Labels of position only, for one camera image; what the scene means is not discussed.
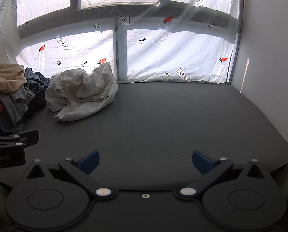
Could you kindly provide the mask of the white trousers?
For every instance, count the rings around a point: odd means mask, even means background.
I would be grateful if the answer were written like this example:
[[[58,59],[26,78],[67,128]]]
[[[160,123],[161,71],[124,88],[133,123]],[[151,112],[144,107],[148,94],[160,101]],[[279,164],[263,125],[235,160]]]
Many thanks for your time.
[[[45,100],[47,107],[57,113],[57,121],[71,122],[111,104],[118,89],[111,65],[105,62],[90,74],[84,69],[71,69],[52,76]]]

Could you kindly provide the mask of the checkered shirt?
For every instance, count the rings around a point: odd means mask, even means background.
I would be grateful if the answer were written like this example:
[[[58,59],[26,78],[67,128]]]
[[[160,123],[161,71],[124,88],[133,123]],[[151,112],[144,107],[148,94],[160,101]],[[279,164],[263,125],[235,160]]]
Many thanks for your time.
[[[24,123],[22,120],[20,120],[17,124],[14,125],[11,120],[2,115],[0,116],[0,126],[3,132],[9,132],[13,134],[22,132],[24,129]]]

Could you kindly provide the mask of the grey garment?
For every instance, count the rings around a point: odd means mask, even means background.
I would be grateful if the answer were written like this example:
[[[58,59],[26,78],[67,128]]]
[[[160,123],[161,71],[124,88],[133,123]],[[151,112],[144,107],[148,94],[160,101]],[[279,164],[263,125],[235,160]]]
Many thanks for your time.
[[[0,93],[3,103],[13,125],[16,125],[28,110],[29,103],[35,98],[27,87],[21,85],[13,93]]]

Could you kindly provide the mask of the black garment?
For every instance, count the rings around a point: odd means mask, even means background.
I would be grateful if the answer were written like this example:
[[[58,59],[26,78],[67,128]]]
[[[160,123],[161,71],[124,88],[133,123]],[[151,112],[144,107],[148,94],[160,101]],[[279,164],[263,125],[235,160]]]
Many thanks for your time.
[[[28,104],[28,110],[23,116],[23,120],[27,122],[36,113],[42,111],[46,107],[45,91],[42,90],[35,95],[35,98]]]

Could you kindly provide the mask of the beige garment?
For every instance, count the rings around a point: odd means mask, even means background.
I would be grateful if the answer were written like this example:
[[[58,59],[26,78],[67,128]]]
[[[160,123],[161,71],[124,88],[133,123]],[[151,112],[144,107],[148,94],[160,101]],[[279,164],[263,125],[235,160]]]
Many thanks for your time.
[[[25,68],[19,64],[0,62],[0,92],[13,93],[27,82]]]

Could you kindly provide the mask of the blue denim garment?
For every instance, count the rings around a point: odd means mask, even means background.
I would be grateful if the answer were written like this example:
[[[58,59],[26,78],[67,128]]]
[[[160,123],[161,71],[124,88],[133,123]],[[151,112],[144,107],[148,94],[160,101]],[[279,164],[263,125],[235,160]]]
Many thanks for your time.
[[[27,81],[24,86],[34,94],[47,90],[51,80],[40,72],[33,72],[31,68],[25,69],[24,77]]]

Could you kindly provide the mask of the white carrot print curtain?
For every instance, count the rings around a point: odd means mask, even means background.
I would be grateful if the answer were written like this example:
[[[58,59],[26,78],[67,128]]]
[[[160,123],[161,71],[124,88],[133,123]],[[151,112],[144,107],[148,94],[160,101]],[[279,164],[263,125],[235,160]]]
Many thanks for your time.
[[[120,83],[231,79],[242,0],[0,0],[11,63],[51,77],[108,62]]]

